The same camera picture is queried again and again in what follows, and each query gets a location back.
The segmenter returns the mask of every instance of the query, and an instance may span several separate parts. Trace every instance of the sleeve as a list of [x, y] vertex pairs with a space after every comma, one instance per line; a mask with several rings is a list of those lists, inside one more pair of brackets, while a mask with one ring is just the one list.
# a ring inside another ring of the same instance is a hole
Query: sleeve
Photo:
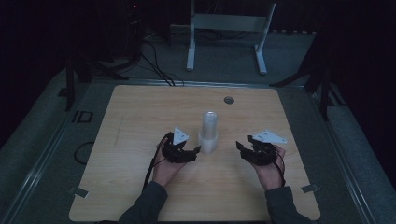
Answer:
[[168, 197], [163, 186], [154, 181], [149, 182], [134, 206], [126, 210], [119, 219], [120, 224], [153, 223], [158, 219]]
[[290, 187], [265, 191], [268, 213], [275, 224], [305, 224], [312, 221], [297, 212]]

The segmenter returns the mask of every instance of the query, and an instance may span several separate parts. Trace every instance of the white metal frame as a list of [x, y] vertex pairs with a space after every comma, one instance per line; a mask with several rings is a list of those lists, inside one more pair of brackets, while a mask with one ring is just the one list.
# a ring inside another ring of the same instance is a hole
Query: white metal frame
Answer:
[[213, 29], [213, 30], [235, 30], [248, 32], [261, 32], [262, 37], [258, 45], [255, 45], [255, 54], [260, 74], [266, 75], [264, 57], [262, 56], [262, 47], [268, 34], [268, 28], [275, 10], [275, 3], [272, 3], [266, 17], [250, 16], [233, 16], [219, 14], [195, 14], [195, 1], [191, 0], [191, 17], [190, 17], [190, 46], [187, 56], [187, 70], [194, 69], [195, 58], [195, 29]]

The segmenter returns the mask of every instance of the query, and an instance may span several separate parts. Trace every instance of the gray tape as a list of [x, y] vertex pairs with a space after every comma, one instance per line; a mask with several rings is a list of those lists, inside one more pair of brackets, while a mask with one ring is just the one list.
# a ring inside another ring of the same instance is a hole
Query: gray tape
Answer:
[[303, 193], [307, 193], [307, 192], [311, 192], [311, 191], [316, 192], [316, 191], [320, 190], [320, 188], [316, 185], [308, 185], [308, 186], [302, 187], [301, 189], [303, 190]]
[[75, 187], [70, 188], [69, 193], [78, 195], [81, 198], [87, 198], [88, 194], [89, 194], [89, 192], [87, 190], [75, 188]]

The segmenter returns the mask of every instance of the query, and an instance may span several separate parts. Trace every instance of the table top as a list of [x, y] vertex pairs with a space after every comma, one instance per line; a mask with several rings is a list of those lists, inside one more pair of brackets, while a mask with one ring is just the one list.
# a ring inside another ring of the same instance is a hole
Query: table top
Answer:
[[[224, 103], [231, 96], [234, 103]], [[235, 141], [250, 147], [248, 135], [270, 130], [288, 140], [286, 185], [303, 215], [320, 216], [288, 120], [275, 90], [207, 87], [118, 86], [113, 91], [69, 217], [74, 221], [118, 220], [140, 195], [156, 146], [177, 126], [198, 146], [202, 115], [219, 117], [219, 141], [212, 154], [199, 153], [167, 187], [161, 221], [269, 220], [264, 190]]]

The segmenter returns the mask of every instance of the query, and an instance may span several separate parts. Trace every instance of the gray floor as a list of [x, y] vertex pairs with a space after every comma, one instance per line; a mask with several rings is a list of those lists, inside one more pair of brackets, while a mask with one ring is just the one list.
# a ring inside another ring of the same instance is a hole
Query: gray floor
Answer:
[[[313, 37], [269, 34], [264, 48], [267, 76], [259, 75], [253, 57], [255, 35], [220, 43], [198, 41], [192, 72], [185, 69], [186, 35], [174, 36], [171, 46], [155, 36], [148, 40], [157, 50], [161, 69], [183, 79], [186, 86], [268, 88], [269, 83], [297, 71]], [[149, 45], [144, 45], [143, 52], [153, 60]], [[139, 65], [148, 67], [143, 61]], [[68, 191], [78, 186], [84, 171], [73, 154], [81, 144], [94, 141], [113, 88], [118, 84], [164, 85], [158, 76], [140, 67], [123, 75], [130, 80], [116, 81], [99, 75], [91, 84], [78, 83], [78, 101], [70, 112], [64, 112], [65, 99], [57, 97], [64, 87], [64, 71], [51, 81], [0, 151], [0, 216], [8, 218], [4, 220], [73, 223], [68, 211], [74, 196]], [[315, 192], [321, 212], [319, 222], [396, 223], [395, 191], [353, 115], [347, 107], [336, 105], [329, 107], [330, 121], [323, 121], [316, 95], [301, 89], [305, 80], [277, 90], [308, 177], [320, 187]], [[93, 112], [92, 122], [72, 122], [76, 111]], [[81, 158], [88, 159], [90, 150], [91, 146], [84, 147]], [[37, 160], [47, 165], [37, 166]]]

